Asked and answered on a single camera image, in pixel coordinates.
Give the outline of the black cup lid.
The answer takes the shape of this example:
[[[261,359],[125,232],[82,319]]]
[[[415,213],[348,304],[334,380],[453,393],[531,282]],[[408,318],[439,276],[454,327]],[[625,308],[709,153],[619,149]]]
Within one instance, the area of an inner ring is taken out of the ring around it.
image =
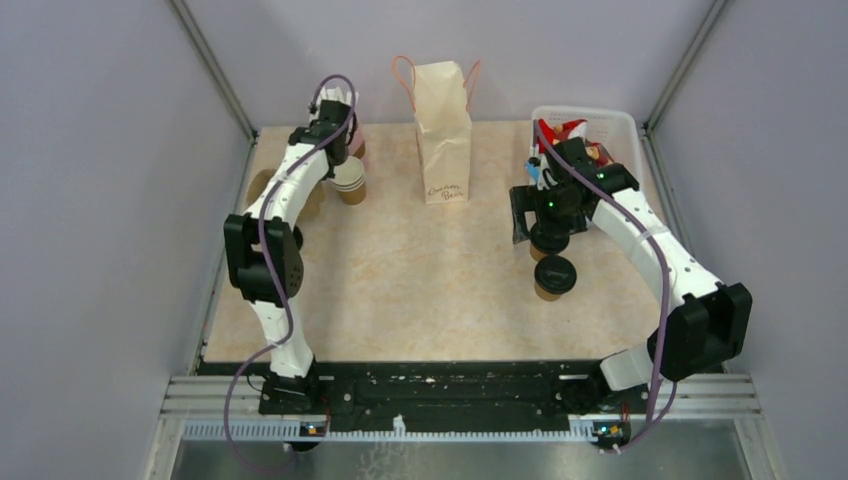
[[[533,244],[537,249],[547,253],[548,256],[560,254],[568,247],[570,240],[569,234],[546,232],[538,223],[530,229],[530,245]]]
[[[534,268],[535,284],[553,295],[571,291],[577,283],[577,269],[568,259],[556,255],[543,257]]]

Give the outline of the brown paper coffee cup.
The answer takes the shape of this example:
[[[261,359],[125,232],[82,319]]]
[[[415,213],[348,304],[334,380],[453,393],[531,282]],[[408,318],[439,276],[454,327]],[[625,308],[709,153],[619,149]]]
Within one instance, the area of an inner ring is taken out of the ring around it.
[[[530,245],[530,247],[529,247],[529,253],[530,253],[531,257],[532,257],[532,258],[533,258],[536,262],[539,262],[539,261],[541,261],[543,258],[545,258],[545,257],[547,257],[547,256],[548,256],[548,254],[547,254],[547,253],[545,253],[545,252],[543,252],[543,251],[541,251],[541,250],[537,249],[537,248],[536,248],[533,244],[531,244],[531,245]]]

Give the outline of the brown pulp cup carrier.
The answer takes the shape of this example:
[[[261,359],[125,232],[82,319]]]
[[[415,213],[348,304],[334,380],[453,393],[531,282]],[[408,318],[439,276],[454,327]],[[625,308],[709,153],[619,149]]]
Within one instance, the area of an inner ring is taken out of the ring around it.
[[[260,195],[268,186],[273,178],[275,171],[273,169],[260,170],[250,181],[247,187],[244,206],[249,207],[257,201]],[[321,204],[325,201],[326,195],[324,187],[321,183],[316,185],[310,192],[303,208],[300,211],[297,222],[306,222],[316,218],[320,214]]]

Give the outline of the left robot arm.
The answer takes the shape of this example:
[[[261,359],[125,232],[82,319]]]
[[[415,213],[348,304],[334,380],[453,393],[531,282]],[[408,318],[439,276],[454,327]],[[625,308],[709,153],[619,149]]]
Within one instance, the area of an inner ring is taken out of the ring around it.
[[[309,376],[314,354],[294,303],[305,274],[296,222],[315,187],[346,161],[354,109],[344,101],[320,100],[310,114],[309,124],[290,135],[279,167],[256,200],[223,226],[230,283],[256,314],[267,343],[265,393],[282,395],[302,414],[317,407],[321,388]]]

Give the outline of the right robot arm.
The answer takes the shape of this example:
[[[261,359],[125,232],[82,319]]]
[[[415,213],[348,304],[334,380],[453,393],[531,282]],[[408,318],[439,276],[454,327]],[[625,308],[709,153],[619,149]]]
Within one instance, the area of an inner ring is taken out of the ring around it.
[[[562,253],[595,226],[611,238],[653,292],[658,326],[647,340],[595,362],[564,395],[577,412],[612,412],[627,391],[645,386],[649,403],[663,381],[680,381],[737,357],[753,306],[742,283],[703,267],[654,213],[623,165],[600,166],[577,140],[535,141],[527,185],[510,190],[514,243],[529,242],[537,295],[553,301],[572,290],[577,268]]]

